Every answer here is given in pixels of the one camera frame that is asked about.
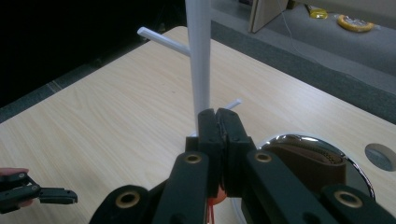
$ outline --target wood grain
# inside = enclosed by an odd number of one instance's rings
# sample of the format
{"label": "wood grain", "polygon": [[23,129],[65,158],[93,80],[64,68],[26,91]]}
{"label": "wood grain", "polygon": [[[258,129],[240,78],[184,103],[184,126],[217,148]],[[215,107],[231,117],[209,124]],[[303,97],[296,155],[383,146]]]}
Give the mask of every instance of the wood grain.
{"label": "wood grain", "polygon": [[[166,35],[187,42],[187,29]],[[372,181],[377,201],[396,215],[396,173],[373,166],[371,143],[396,147],[396,126],[212,41],[211,106],[234,109],[256,144],[307,133],[341,148]],[[194,131],[190,60],[154,42],[131,51],[0,124],[0,164],[26,167],[42,187],[78,194],[73,205],[34,205],[0,223],[88,223],[113,189],[151,189],[165,180]],[[217,223],[236,223],[231,203]]]}

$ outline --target yellow tape measure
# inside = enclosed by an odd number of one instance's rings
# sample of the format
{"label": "yellow tape measure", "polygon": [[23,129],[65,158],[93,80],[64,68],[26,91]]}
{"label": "yellow tape measure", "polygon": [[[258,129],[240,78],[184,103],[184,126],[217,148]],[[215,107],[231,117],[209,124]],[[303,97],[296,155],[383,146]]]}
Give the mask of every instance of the yellow tape measure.
{"label": "yellow tape measure", "polygon": [[371,22],[353,19],[344,15],[338,17],[337,23],[344,29],[353,32],[368,32],[374,27],[374,24]]}

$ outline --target white tube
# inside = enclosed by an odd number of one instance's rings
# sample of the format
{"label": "white tube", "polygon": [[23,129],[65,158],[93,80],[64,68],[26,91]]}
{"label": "white tube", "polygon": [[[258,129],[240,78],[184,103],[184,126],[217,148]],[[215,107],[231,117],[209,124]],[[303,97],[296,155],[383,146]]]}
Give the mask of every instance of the white tube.
{"label": "white tube", "polygon": [[230,102],[229,104],[227,104],[226,106],[224,106],[224,109],[232,109],[240,104],[242,104],[242,100],[236,99],[236,100]]}
{"label": "white tube", "polygon": [[195,129],[210,100],[210,0],[186,0]]}
{"label": "white tube", "polygon": [[150,29],[148,29],[146,27],[141,27],[137,31],[137,33],[145,38],[148,38],[152,41],[162,44],[162,45],[168,47],[169,49],[173,49],[179,53],[182,53],[182,54],[190,57],[189,48],[187,46],[184,46],[184,45],[176,42],[173,39],[170,39],[164,35],[157,34],[154,31],[151,31]]}

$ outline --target dark background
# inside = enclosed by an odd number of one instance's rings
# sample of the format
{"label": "dark background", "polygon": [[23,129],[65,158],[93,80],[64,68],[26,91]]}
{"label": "dark background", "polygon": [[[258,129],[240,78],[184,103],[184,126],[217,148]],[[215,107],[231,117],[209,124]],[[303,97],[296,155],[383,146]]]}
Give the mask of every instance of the dark background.
{"label": "dark background", "polygon": [[1,1],[0,107],[161,23],[186,25],[184,1]]}

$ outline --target black clamp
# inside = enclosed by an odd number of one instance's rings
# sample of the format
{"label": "black clamp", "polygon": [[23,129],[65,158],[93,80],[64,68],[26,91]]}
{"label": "black clamp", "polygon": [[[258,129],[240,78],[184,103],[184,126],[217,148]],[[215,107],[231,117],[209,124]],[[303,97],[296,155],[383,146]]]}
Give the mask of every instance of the black clamp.
{"label": "black clamp", "polygon": [[396,224],[375,200],[347,185],[326,183],[313,192],[275,152],[257,150],[231,110],[202,111],[198,133],[187,137],[167,180],[151,190],[113,190],[90,224],[206,223],[208,199],[218,195],[219,186],[227,197],[242,199],[247,223]]}
{"label": "black clamp", "polygon": [[41,203],[77,203],[77,194],[69,189],[41,188],[28,174],[0,176],[0,214],[20,209],[20,204],[38,198]]}

